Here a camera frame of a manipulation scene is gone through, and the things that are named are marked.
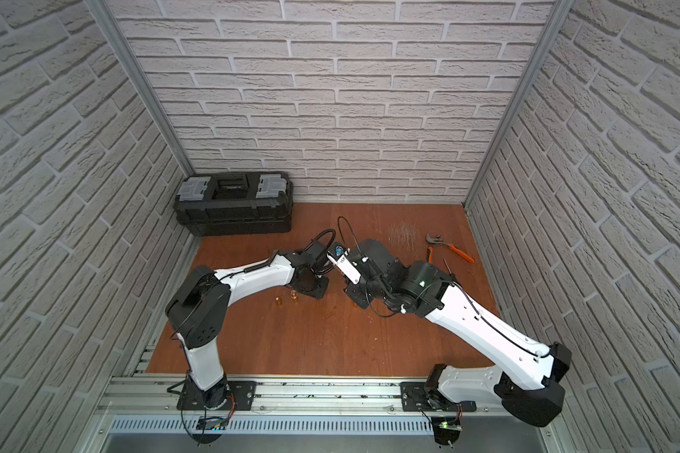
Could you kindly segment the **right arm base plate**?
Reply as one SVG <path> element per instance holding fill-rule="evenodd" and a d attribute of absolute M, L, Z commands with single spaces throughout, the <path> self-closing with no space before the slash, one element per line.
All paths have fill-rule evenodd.
<path fill-rule="evenodd" d="M 428 414 L 434 411 L 457 411 L 458 409 L 461 409 L 463 413 L 477 411 L 475 401 L 464 400 L 460 403 L 453 403 L 442 396 L 438 390 L 427 389 L 422 382 L 402 382 L 400 384 L 400 396 L 402 397 L 402 409 L 404 411 L 424 411 Z"/>

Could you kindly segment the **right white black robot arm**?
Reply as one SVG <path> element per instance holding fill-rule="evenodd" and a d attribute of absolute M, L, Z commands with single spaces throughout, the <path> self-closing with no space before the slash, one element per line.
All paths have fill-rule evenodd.
<path fill-rule="evenodd" d="M 411 313 L 445 328 L 493 363 L 475 371 L 480 393 L 522 422 L 543 428 L 561 414 L 570 370 L 566 345 L 545 345 L 515 330 L 473 299 L 455 276 L 419 260 L 404 265 L 376 240 L 331 246 L 331 262 L 345 276 L 345 293 L 366 309 L 375 299 L 391 313 Z"/>

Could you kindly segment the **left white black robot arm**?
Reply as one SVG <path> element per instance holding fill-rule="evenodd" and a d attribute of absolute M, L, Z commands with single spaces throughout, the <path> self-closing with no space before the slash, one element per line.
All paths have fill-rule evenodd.
<path fill-rule="evenodd" d="M 332 270 L 327 252 L 335 236 L 328 228 L 304 249 L 275 250 L 266 260 L 230 269 L 202 265 L 189 274 L 165 308 L 189 365 L 181 409 L 216 410 L 230 398 L 216 338 L 233 303 L 281 286 L 323 298 Z"/>

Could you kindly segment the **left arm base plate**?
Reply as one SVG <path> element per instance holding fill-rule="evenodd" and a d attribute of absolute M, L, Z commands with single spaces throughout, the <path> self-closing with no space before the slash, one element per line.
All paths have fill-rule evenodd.
<path fill-rule="evenodd" d="M 215 387 L 202 391 L 190 379 L 179 391 L 177 409 L 180 411 L 249 411 L 257 388 L 257 381 L 220 381 Z"/>

